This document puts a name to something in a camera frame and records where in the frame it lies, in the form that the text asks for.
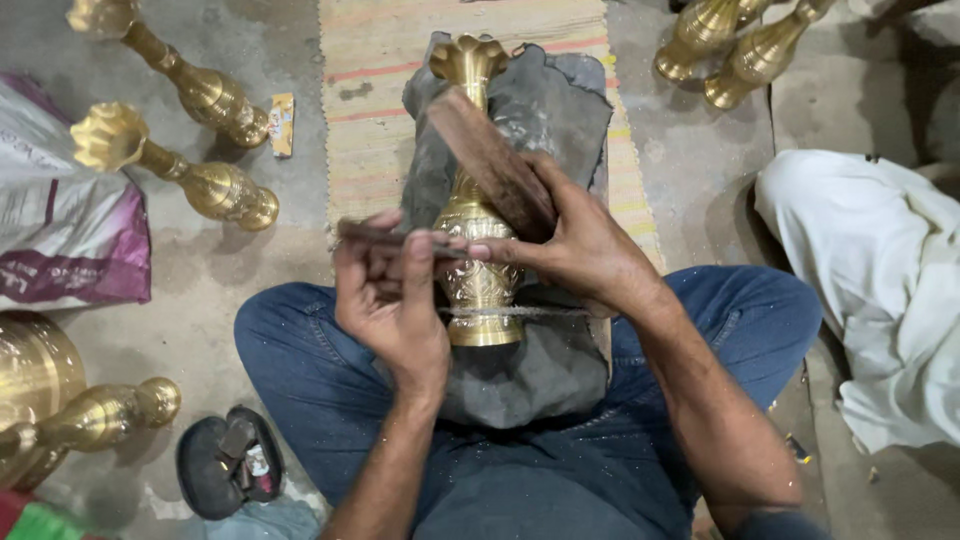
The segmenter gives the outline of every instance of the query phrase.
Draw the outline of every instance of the white fabric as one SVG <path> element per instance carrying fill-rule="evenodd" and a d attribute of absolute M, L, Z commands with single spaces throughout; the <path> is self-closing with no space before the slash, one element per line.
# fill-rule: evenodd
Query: white fabric
<path fill-rule="evenodd" d="M 795 150 L 756 210 L 847 350 L 840 410 L 867 450 L 960 446 L 960 203 L 887 160 Z"/>

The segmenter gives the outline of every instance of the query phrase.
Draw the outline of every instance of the striped rug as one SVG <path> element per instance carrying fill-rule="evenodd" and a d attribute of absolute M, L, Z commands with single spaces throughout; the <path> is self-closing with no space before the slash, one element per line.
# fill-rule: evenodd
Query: striped rug
<path fill-rule="evenodd" d="M 607 71 L 614 106 L 608 130 L 608 196 L 617 222 L 664 270 L 643 194 L 630 124 L 617 93 L 602 0 L 320 0 L 327 124 L 326 219 L 363 217 L 399 204 L 414 152 L 414 121 L 400 101 L 435 30 L 490 34 L 511 51 L 533 42 L 549 53 L 585 53 Z"/>

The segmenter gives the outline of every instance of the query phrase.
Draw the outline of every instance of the man's right hand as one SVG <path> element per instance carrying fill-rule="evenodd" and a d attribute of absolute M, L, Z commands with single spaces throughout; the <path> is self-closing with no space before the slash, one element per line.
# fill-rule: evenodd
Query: man's right hand
<path fill-rule="evenodd" d="M 542 279 L 618 311 L 625 301 L 655 294 L 662 284 L 657 270 L 607 209 L 547 154 L 521 156 L 553 198 L 559 214 L 553 238 L 542 245 L 484 238 L 469 246 L 470 256 L 531 268 Z"/>

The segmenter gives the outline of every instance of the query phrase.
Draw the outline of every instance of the wooden tool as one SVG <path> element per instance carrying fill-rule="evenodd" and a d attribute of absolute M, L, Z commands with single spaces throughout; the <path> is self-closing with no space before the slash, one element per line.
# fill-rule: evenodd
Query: wooden tool
<path fill-rule="evenodd" d="M 404 233 L 387 233 L 346 217 L 337 224 L 337 235 L 341 238 L 369 240 L 373 244 L 396 247 L 398 252 L 407 238 Z M 433 243 L 433 256 L 436 258 L 469 258 L 467 250 L 448 248 L 436 241 Z"/>
<path fill-rule="evenodd" d="M 553 237 L 557 211 L 550 193 L 461 88 L 452 86 L 442 92 L 426 113 L 457 161 L 521 240 L 541 244 Z"/>

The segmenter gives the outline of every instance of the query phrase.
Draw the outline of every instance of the brass vase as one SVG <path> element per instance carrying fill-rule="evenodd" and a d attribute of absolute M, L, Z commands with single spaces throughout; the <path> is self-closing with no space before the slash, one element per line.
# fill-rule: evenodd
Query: brass vase
<path fill-rule="evenodd" d="M 773 4 L 773 0 L 740 0 L 737 6 L 736 29 L 746 28 Z"/>
<path fill-rule="evenodd" d="M 654 66 L 668 81 L 693 75 L 697 62 L 729 43 L 736 34 L 740 0 L 698 0 L 688 4 L 673 29 L 673 38 L 654 56 Z"/>
<path fill-rule="evenodd" d="M 747 33 L 720 71 L 705 81 L 707 101 L 720 109 L 734 109 L 747 94 L 772 83 L 793 61 L 800 36 L 831 4 L 832 0 L 800 0 L 784 19 Z"/>
<path fill-rule="evenodd" d="M 240 85 L 214 69 L 196 67 L 137 20 L 136 0 L 74 0 L 66 18 L 77 32 L 98 39 L 120 39 L 152 69 L 177 87 L 191 118 L 223 133 L 237 145 L 254 148 L 267 140 L 267 113 L 254 107 Z"/>
<path fill-rule="evenodd" d="M 262 231 L 276 221 L 279 202 L 273 191 L 259 187 L 239 167 L 229 163 L 193 164 L 176 152 L 151 141 L 150 129 L 131 106 L 101 103 L 90 108 L 79 124 L 70 128 L 77 144 L 74 157 L 98 171 L 116 171 L 136 163 L 183 188 L 186 199 L 200 215 L 235 221 L 246 231 Z"/>
<path fill-rule="evenodd" d="M 32 491 L 68 451 L 105 450 L 140 431 L 166 426 L 179 410 L 180 390 L 163 377 L 137 386 L 88 388 L 57 414 L 0 432 L 0 464 L 8 473 L 0 477 L 0 489 Z"/>
<path fill-rule="evenodd" d="M 487 84 L 507 68 L 509 57 L 499 41 L 463 35 L 438 43 L 430 55 L 430 71 L 454 85 L 483 112 L 487 111 Z M 516 238 L 516 232 L 493 208 L 476 181 L 458 166 L 446 207 L 434 229 L 466 238 Z M 520 269 L 513 264 L 467 261 L 463 270 L 448 272 L 441 286 L 454 308 L 509 307 L 514 302 Z M 523 326 L 512 315 L 454 316 L 447 327 L 453 345 L 502 345 L 523 338 Z"/>

